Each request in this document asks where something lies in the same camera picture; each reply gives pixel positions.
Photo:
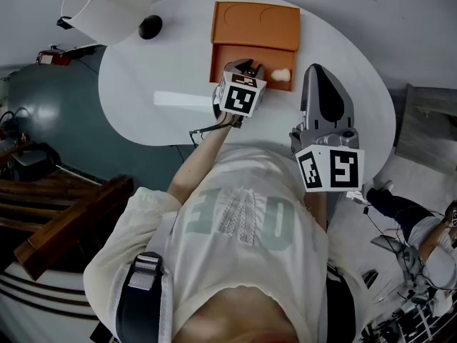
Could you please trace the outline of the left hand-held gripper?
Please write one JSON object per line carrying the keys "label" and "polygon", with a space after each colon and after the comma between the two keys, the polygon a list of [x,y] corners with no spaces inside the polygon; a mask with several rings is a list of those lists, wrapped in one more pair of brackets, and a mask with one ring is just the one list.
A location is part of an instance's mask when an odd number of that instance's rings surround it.
{"label": "left hand-held gripper", "polygon": [[227,123],[240,127],[244,118],[253,116],[266,90],[265,67],[259,64],[254,71],[248,71],[253,59],[239,59],[227,63],[221,81],[212,94],[212,105],[220,124]]}

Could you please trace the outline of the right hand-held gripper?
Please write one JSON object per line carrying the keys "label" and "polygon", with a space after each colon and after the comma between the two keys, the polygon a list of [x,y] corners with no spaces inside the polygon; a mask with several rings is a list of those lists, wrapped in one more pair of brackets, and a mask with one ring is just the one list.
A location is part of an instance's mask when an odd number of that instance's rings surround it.
{"label": "right hand-held gripper", "polygon": [[291,151],[308,193],[359,191],[363,183],[364,150],[352,127],[353,102],[340,80],[320,64],[307,68],[301,110],[304,130],[289,134]]}

